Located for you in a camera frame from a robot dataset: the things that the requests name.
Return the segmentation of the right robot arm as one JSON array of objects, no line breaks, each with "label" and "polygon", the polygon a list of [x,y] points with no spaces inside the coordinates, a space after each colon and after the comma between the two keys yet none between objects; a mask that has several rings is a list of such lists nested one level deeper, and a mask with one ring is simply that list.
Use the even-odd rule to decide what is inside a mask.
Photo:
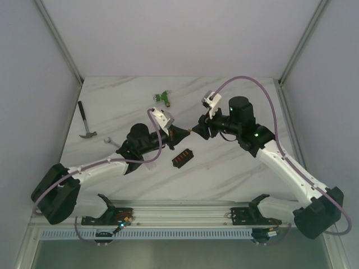
[{"label": "right robot arm", "polygon": [[341,218],[344,194],[338,188],[328,188],[306,171],[295,159],[280,148],[274,133],[256,123],[248,98],[229,100],[229,115],[218,107],[220,96],[204,97],[202,104],[208,112],[202,115],[192,130],[205,140],[218,133],[233,135],[242,149],[267,165],[291,189],[296,201],[276,199],[262,194],[252,200],[249,219],[260,224],[265,219],[278,219],[295,224],[307,238],[315,239]]}]

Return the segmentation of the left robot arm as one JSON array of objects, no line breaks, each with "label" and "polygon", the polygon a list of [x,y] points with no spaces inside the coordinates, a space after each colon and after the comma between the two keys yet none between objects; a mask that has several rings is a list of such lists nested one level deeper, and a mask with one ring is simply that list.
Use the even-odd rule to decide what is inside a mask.
[{"label": "left robot arm", "polygon": [[144,155],[164,147],[171,150],[189,136],[189,131],[170,125],[153,133],[145,124],[131,127],[126,140],[109,157],[83,166],[67,168],[53,165],[31,194],[34,209],[51,225],[69,217],[92,217],[101,225],[109,225],[115,217],[115,206],[104,194],[92,197],[85,190],[101,182],[134,172],[146,161]]}]

